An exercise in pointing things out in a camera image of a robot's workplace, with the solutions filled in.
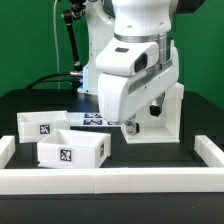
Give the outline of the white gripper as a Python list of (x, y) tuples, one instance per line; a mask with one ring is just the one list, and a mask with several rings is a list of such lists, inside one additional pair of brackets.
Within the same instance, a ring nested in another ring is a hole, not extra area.
[(135, 136), (139, 124), (134, 116), (140, 109), (152, 102), (150, 115), (158, 117), (162, 113), (165, 94), (179, 77), (178, 51), (171, 48), (171, 59), (162, 70), (144, 70), (134, 77), (122, 77), (102, 73), (98, 80), (99, 111), (106, 121), (122, 124), (126, 133)]

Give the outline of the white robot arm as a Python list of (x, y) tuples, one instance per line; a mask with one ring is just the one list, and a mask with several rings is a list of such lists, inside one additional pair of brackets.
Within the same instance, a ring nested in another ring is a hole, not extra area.
[(98, 99), (103, 119), (134, 136), (141, 109), (161, 114), (165, 93), (179, 78), (173, 16), (193, 13), (205, 1), (87, 0), (89, 60), (81, 91)]

